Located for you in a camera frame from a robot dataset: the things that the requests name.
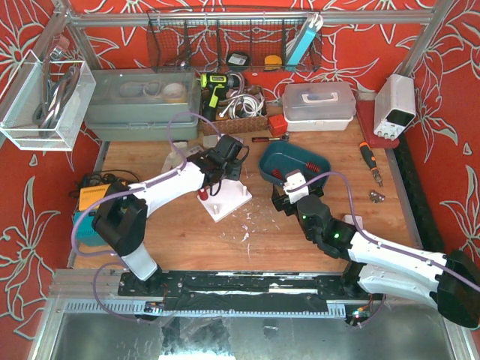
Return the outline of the white peg base plate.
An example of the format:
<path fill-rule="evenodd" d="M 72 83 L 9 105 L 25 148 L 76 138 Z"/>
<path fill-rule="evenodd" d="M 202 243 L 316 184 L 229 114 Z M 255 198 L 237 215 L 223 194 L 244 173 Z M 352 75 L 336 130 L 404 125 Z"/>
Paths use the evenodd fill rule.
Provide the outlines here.
<path fill-rule="evenodd" d="M 208 199 L 201 201 L 198 197 L 198 191 L 197 199 L 215 223 L 245 205 L 253 197 L 246 185 L 240 181 L 227 179 L 206 190 L 208 191 Z"/>

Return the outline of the white control box with knob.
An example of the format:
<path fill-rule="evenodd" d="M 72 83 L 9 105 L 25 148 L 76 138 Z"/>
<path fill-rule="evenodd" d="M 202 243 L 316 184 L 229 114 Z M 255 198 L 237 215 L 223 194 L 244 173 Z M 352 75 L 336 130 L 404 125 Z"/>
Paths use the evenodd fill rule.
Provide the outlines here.
<path fill-rule="evenodd" d="M 187 156 L 191 156 L 191 155 L 194 155 L 196 153 L 199 153 L 199 152 L 203 152 L 204 151 L 204 148 L 200 145 L 196 145 L 194 147 L 191 147 L 187 150 Z"/>

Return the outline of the white work glove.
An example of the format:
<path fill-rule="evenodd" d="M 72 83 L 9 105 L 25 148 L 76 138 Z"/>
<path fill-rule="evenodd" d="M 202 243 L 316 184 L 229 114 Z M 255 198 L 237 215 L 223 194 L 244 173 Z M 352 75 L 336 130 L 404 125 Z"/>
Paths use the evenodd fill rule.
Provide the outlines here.
<path fill-rule="evenodd" d="M 176 151 L 176 149 L 181 150 L 181 152 L 184 154 L 188 150 L 188 142 L 177 141 L 173 143 L 171 152 L 166 156 L 166 159 L 163 163 L 161 173 L 167 173 L 182 163 L 182 156 Z"/>

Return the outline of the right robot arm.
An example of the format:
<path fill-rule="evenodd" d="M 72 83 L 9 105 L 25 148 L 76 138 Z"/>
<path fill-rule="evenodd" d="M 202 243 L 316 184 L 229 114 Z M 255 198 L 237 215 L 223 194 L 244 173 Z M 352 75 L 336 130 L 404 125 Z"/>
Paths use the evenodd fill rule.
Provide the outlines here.
<path fill-rule="evenodd" d="M 479 268 L 464 252 L 430 252 L 378 238 L 332 217 L 316 193 L 292 203 L 274 187 L 271 201 L 277 211 L 295 215 L 305 238 L 324 254 L 348 262 L 341 281 L 349 295 L 396 296 L 428 305 L 459 326 L 479 325 Z"/>

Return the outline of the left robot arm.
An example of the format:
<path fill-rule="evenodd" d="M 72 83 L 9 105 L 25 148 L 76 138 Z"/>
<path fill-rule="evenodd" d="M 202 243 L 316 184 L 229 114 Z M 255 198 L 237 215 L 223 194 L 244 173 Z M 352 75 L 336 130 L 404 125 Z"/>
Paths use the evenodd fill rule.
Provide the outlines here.
<path fill-rule="evenodd" d="M 111 184 L 92 221 L 93 230 L 112 248 L 139 281 L 161 271 L 144 245 L 146 221 L 173 200 L 204 190 L 218 195 L 226 180 L 238 181 L 249 147 L 223 135 L 213 148 L 183 157 L 180 166 L 148 181 Z"/>

